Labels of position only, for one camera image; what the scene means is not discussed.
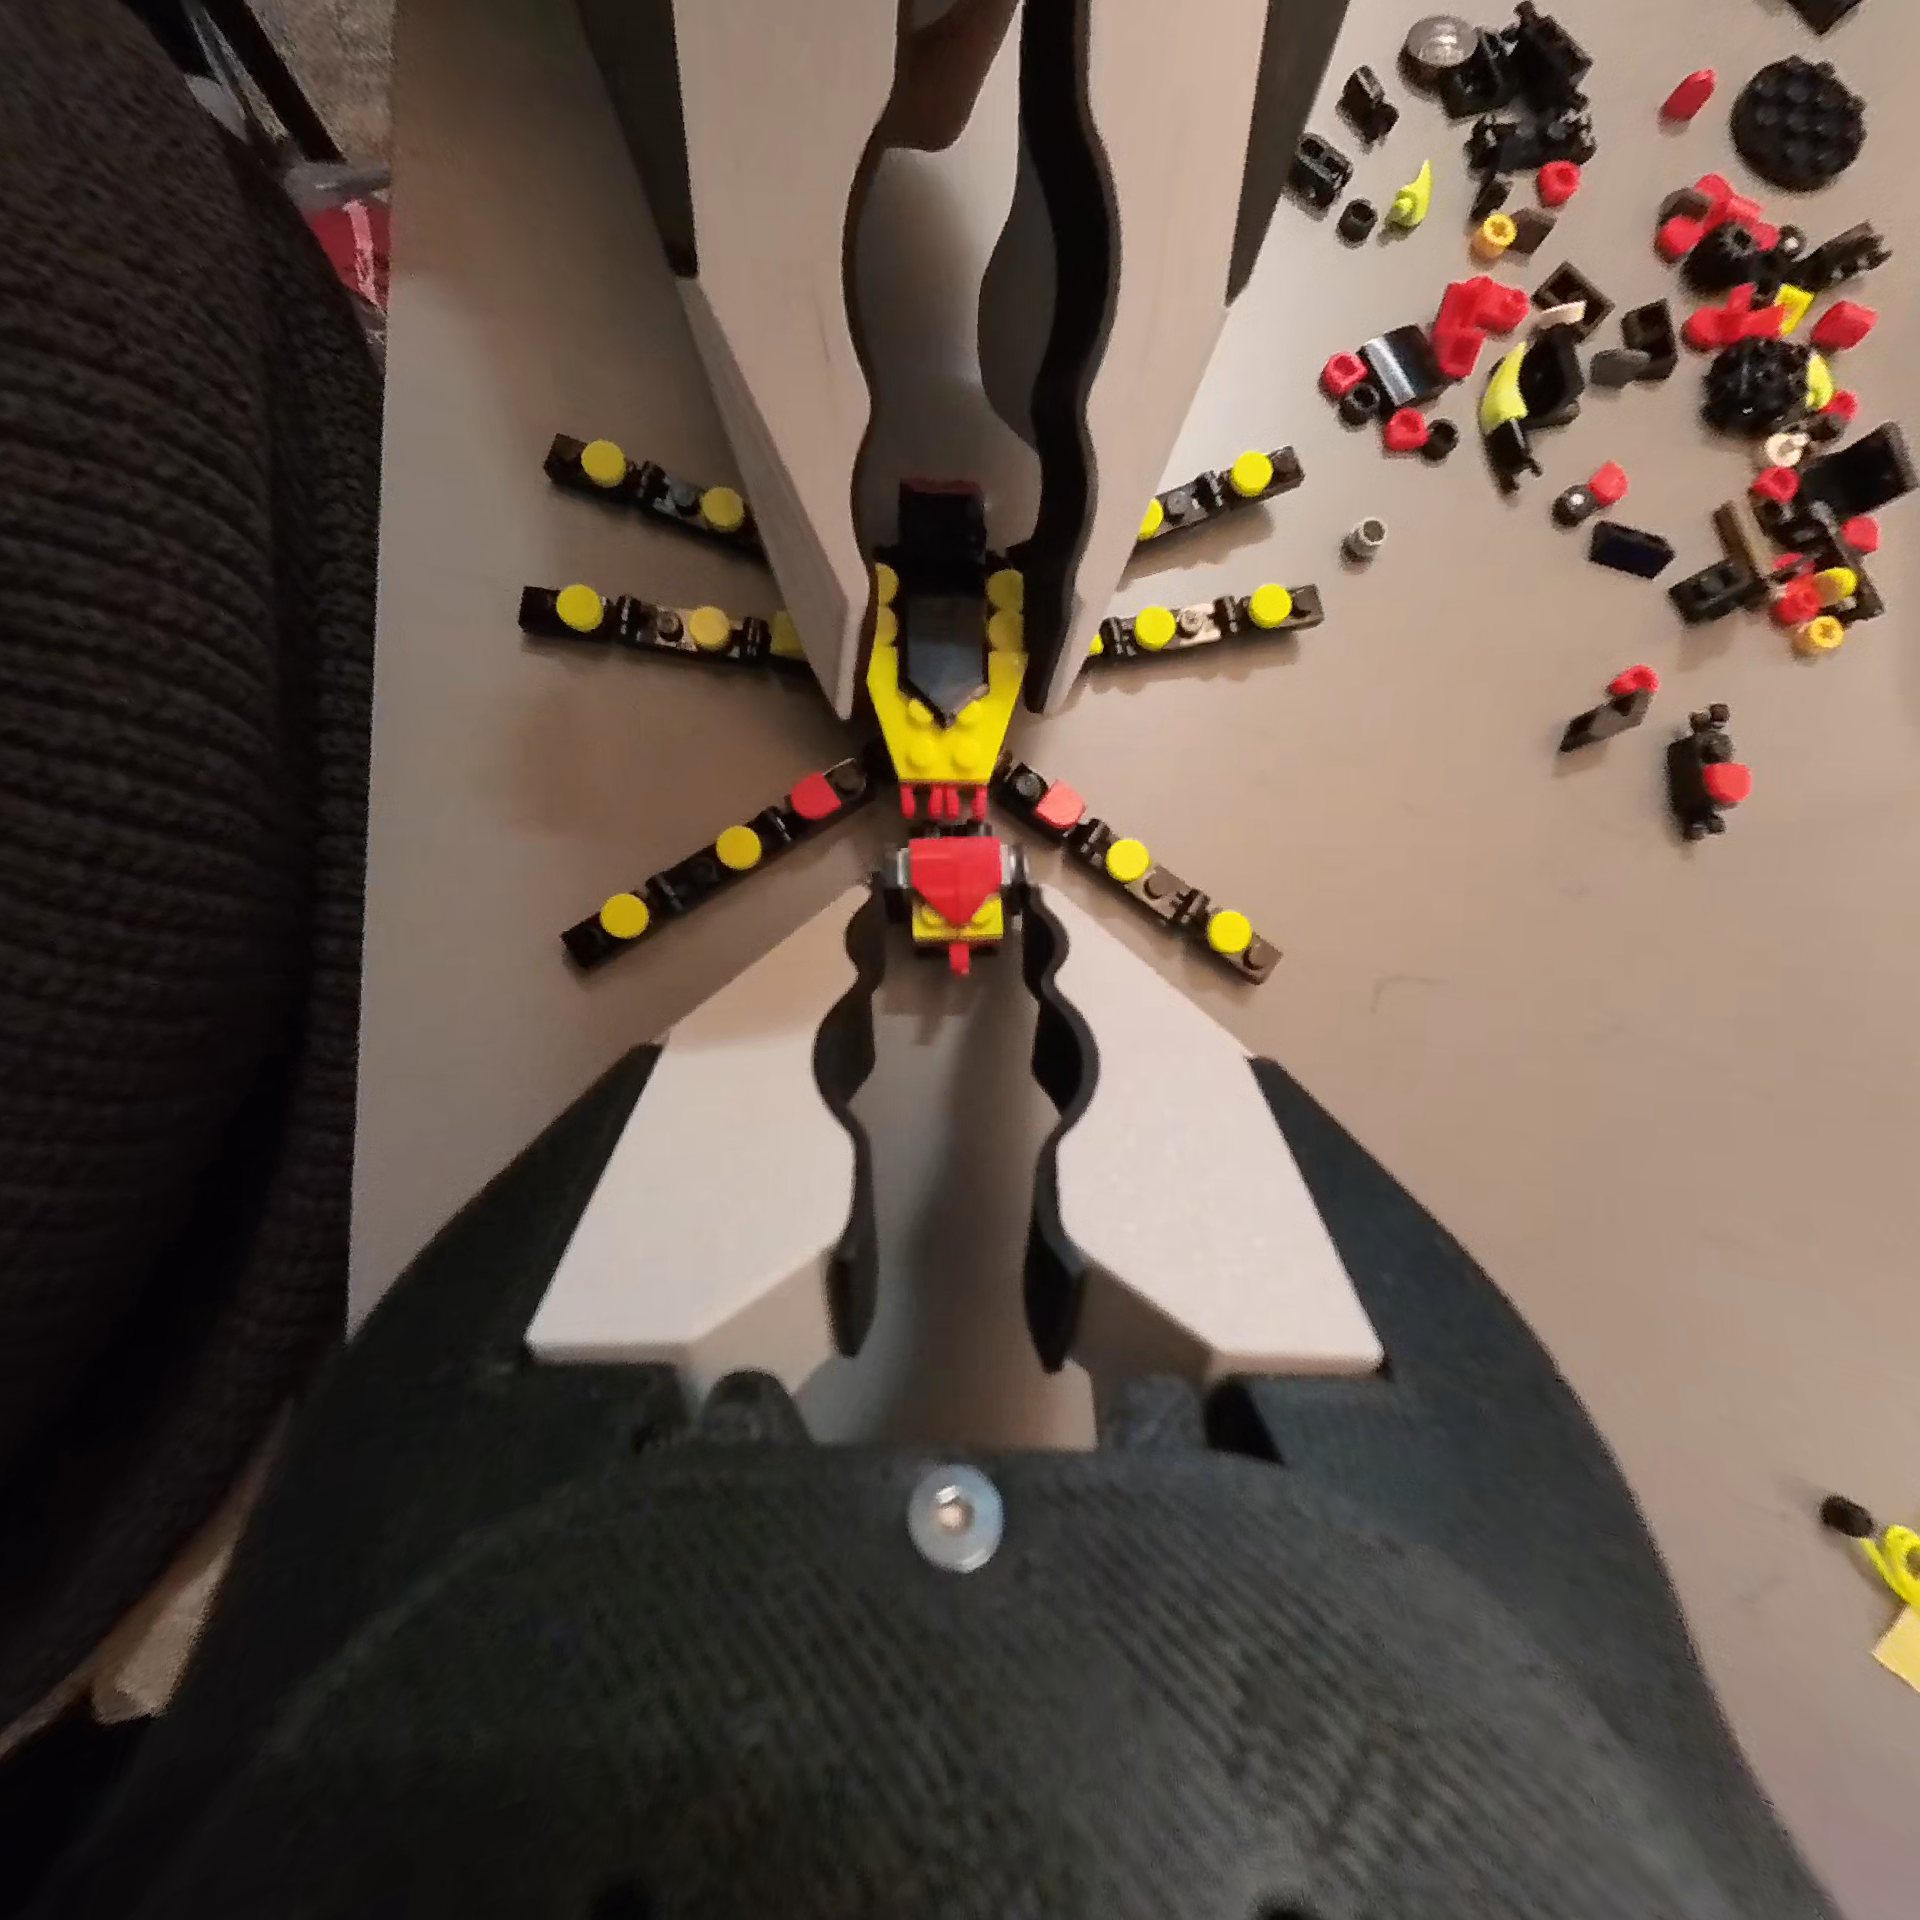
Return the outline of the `black round lego plate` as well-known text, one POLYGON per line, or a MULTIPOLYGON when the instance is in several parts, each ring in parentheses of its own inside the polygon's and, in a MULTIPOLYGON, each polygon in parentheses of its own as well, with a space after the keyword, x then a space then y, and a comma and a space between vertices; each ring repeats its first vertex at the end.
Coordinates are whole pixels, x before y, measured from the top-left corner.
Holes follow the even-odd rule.
POLYGON ((1763 180, 1809 195, 1840 179, 1866 144, 1866 98, 1834 65, 1799 56, 1760 66, 1736 96, 1731 136, 1763 180))

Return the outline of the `pile of loose lego pieces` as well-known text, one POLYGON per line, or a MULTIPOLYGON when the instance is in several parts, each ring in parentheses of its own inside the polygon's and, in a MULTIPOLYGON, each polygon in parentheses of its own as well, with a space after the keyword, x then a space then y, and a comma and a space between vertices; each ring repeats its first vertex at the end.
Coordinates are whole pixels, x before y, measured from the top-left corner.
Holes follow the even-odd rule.
MULTIPOLYGON (((1834 65, 1790 53, 1760 66, 1784 57, 1834 65)), ((1809 195, 1753 173, 1731 136, 1752 73, 1728 108, 1746 179, 1702 166, 1649 218, 1649 256, 1668 274, 1657 297, 1627 305, 1569 254, 1526 285, 1601 148, 1594 50, 1547 4, 1512 4, 1499 20, 1448 4, 1408 22, 1398 73, 1463 132, 1463 259, 1430 318, 1372 328, 1314 373, 1335 421, 1378 435, 1400 462, 1440 467, 1473 443, 1496 497, 1526 501, 1547 440, 1599 393, 1687 398, 1687 417, 1739 462, 1742 490, 1712 504, 1712 560, 1673 576, 1675 542, 1622 514, 1649 497, 1617 456, 1552 494, 1552 526, 1585 533, 1592 566, 1664 585, 1691 633, 1763 619, 1810 664, 1884 619, 1884 518, 1916 498, 1916 457, 1900 424, 1862 421, 1844 357, 1882 325, 1862 290, 1894 245, 1873 219, 1814 233, 1782 204, 1831 190, 1858 158, 1809 195)))

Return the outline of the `yellow black lego spider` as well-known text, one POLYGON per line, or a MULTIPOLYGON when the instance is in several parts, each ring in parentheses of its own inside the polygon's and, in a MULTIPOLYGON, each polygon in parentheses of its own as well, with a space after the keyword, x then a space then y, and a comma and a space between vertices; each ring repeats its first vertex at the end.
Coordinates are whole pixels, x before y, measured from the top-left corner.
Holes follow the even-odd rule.
MULTIPOLYGON (((630 457, 610 440, 556 436, 544 476, 563 492, 672 523, 763 560, 761 528, 744 494, 698 486, 630 457)), ((1295 492, 1305 468, 1295 448, 1248 448, 1228 467, 1200 470, 1156 494, 1138 545, 1203 531, 1295 492)), ((943 956, 968 976, 979 953, 1001 947, 1032 886, 1025 858, 994 832, 994 810, 1066 848, 1098 878, 1247 986, 1268 980, 1281 961, 1234 905, 1160 862, 1136 835, 1098 819, 1066 780, 1008 755, 1025 694, 1025 576, 991 549, 986 497, 971 482, 903 482, 899 539, 873 562, 875 628, 856 721, 870 739, 846 758, 793 781, 787 793, 710 844, 612 891, 563 931, 576 972, 683 921, 787 851, 827 832, 891 792, 906 841, 881 869, 881 898, 919 953, 943 956)), ((1323 622, 1316 588, 1262 582, 1185 609, 1150 606, 1104 619, 1088 664, 1143 665, 1252 640, 1292 637, 1323 622)), ((715 606, 674 609, 588 582, 526 585, 520 630, 528 640, 590 644, 606 654, 736 665, 799 677, 808 670, 793 616, 744 616, 715 606)))

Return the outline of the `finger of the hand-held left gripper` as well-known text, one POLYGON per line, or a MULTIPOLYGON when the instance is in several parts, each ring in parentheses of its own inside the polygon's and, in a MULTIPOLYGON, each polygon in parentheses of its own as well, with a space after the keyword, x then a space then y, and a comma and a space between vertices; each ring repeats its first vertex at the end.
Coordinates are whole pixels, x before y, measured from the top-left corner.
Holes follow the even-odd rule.
POLYGON ((1345 2, 1033 2, 984 386, 1041 462, 1025 702, 1057 714, 1136 549, 1329 73, 1345 2))
POLYGON ((873 392, 848 248, 897 89, 894 2, 580 2, 806 658, 850 718, 873 642, 873 392))

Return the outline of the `red plastic package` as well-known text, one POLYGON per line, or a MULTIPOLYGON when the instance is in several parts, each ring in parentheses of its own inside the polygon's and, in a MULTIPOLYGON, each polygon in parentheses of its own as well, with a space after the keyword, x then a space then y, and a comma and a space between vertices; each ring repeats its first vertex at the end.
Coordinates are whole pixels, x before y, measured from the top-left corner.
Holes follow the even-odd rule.
POLYGON ((305 211, 344 289, 368 312, 391 301, 393 211, 382 195, 352 195, 305 211))

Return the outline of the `yellow clip black piece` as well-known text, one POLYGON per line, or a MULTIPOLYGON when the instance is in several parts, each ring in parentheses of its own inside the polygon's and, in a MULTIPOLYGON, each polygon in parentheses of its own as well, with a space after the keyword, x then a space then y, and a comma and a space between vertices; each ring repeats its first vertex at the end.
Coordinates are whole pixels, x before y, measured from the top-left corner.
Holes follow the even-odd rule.
POLYGON ((1884 1526, 1847 1496, 1825 1496, 1817 1516, 1825 1529, 1862 1550, 1874 1577, 1902 1606, 1918 1609, 1918 1532, 1914 1526, 1884 1526))

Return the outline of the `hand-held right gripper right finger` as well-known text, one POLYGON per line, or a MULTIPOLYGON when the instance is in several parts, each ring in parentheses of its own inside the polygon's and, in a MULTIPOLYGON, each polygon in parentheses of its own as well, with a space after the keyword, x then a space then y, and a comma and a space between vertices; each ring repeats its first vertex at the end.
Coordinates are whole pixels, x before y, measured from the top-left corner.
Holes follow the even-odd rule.
POLYGON ((1090 1381, 1369 1376, 1383 1344, 1258 1059, 1057 886, 1025 913, 1041 1147, 1025 1316, 1090 1381))

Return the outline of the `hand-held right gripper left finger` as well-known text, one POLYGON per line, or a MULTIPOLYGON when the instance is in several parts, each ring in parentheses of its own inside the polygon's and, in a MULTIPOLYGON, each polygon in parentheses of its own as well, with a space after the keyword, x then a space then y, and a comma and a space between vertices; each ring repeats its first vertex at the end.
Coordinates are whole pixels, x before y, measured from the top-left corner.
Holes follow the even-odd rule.
POLYGON ((670 1028, 526 1330, 553 1363, 802 1385, 873 1329, 882 913, 843 891, 670 1028))

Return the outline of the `black chair frame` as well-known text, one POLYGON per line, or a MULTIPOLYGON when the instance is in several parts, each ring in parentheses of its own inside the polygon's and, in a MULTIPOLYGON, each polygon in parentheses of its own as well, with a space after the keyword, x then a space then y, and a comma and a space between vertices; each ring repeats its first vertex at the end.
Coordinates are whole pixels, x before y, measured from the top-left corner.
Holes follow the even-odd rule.
POLYGON ((284 148, 303 163, 346 163, 344 148, 252 2, 185 2, 183 17, 212 78, 228 88, 255 132, 265 138, 276 129, 284 148))

